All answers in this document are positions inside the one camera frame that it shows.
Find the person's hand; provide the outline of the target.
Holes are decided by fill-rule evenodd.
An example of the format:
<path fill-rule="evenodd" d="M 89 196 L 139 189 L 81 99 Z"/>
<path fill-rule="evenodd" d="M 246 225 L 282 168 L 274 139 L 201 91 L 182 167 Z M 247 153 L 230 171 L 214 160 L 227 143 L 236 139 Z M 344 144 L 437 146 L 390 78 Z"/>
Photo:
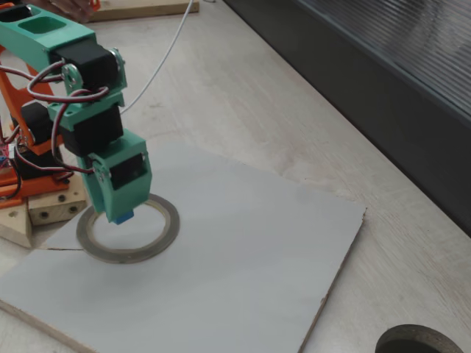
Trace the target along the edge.
<path fill-rule="evenodd" d="M 85 0 L 28 0 L 24 3 L 79 23 L 88 22 L 94 13 L 91 3 Z"/>

